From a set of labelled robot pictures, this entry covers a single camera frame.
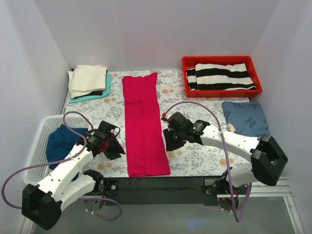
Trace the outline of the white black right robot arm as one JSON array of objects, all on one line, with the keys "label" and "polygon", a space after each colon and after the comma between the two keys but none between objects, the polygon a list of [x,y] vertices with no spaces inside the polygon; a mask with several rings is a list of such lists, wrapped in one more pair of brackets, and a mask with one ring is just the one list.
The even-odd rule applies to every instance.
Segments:
[{"label": "white black right robot arm", "polygon": [[162,121],[168,124],[163,130],[167,151],[177,150],[186,142],[197,143],[224,149],[248,161],[243,166],[231,167],[230,172],[224,172],[220,179],[206,185],[211,194],[231,194],[239,187],[257,181],[275,186],[288,162],[286,154],[269,135],[257,138],[229,131],[221,133],[210,123],[191,122],[179,112],[169,118],[162,117]]}]

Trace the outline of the crimson red t shirt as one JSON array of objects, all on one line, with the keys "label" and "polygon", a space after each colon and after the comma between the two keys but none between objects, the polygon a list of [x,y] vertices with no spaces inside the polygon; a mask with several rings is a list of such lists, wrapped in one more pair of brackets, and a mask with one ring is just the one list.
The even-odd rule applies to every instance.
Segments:
[{"label": "crimson red t shirt", "polygon": [[156,92],[157,73],[122,79],[129,177],[170,175]]}]

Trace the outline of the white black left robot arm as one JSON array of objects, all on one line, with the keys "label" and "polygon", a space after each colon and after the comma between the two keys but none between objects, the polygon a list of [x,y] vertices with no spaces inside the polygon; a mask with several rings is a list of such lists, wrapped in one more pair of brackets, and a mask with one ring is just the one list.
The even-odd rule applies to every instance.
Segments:
[{"label": "white black left robot arm", "polygon": [[116,126],[102,121],[97,129],[79,135],[78,141],[57,167],[36,185],[28,184],[22,191],[21,213],[45,230],[51,229],[62,212],[76,200],[107,200],[117,195],[119,182],[105,179],[84,166],[103,153],[109,160],[120,158],[124,150],[119,144]]}]

